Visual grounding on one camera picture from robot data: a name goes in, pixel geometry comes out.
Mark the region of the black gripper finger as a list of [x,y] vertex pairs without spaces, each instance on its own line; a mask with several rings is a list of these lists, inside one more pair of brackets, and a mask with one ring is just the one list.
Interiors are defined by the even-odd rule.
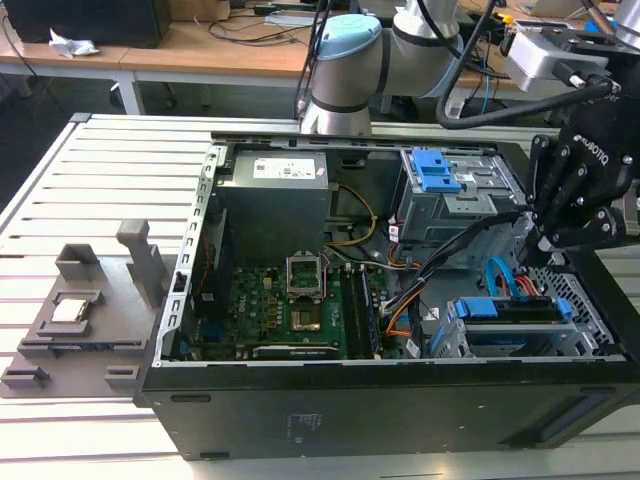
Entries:
[[621,211],[611,206],[570,205],[549,214],[538,227],[537,247],[543,252],[607,248],[626,238]]
[[528,204],[536,223],[557,223],[585,182],[585,164],[557,137],[537,135],[531,143]]

